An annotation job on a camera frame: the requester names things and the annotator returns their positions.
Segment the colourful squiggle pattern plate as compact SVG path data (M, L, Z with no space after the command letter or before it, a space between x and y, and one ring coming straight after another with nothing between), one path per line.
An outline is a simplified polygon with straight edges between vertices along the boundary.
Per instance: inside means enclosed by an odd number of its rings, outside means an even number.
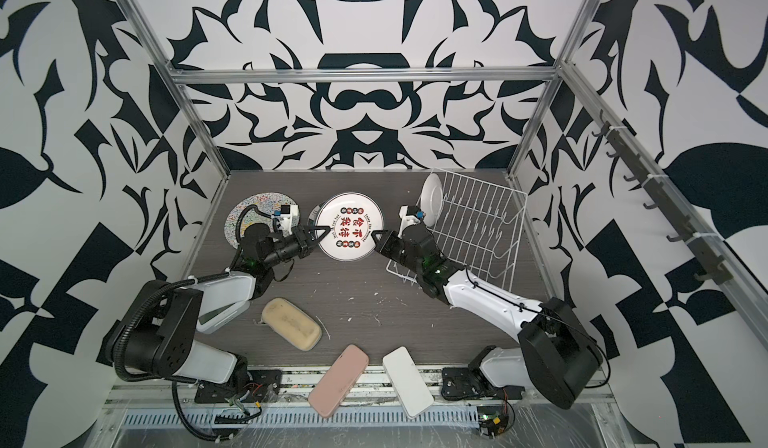
M277 192L258 193L238 203L225 219L224 235L227 242L237 248L245 229L254 224L265 224L274 232L273 213L282 204L298 205L288 195Z

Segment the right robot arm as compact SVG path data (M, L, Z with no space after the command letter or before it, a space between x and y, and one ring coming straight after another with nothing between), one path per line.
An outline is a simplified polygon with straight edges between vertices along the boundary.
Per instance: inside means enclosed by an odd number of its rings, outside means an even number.
M571 307L558 298L525 299L472 274L449 259L423 224L401 234L372 233L375 251L410 270L430 298L468 311L513 338L533 388L547 401L569 409L603 364L606 354L586 333Z

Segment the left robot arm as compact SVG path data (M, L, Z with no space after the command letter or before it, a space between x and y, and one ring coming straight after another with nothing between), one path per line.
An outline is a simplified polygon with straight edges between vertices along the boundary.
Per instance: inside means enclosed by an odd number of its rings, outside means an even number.
M151 280L109 332L104 358L125 382L155 379L206 382L235 394L249 381L247 360L197 341L247 311L276 282L275 269L308 257L329 235L328 226L277 223L241 230L227 269L174 283Z

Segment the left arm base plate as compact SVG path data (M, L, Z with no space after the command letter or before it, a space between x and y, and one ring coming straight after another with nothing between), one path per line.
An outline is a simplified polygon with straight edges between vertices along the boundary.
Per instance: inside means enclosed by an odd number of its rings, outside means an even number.
M197 404L226 403L237 397L242 403L267 402L280 392L283 372L279 369L258 369L235 372L223 384L200 382L194 397Z

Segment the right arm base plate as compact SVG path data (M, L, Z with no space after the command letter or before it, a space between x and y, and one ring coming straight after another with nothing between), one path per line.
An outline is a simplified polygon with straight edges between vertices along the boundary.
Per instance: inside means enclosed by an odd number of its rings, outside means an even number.
M493 386L479 370L446 367L441 370L440 395L447 401L470 399L521 400L525 388L521 386Z

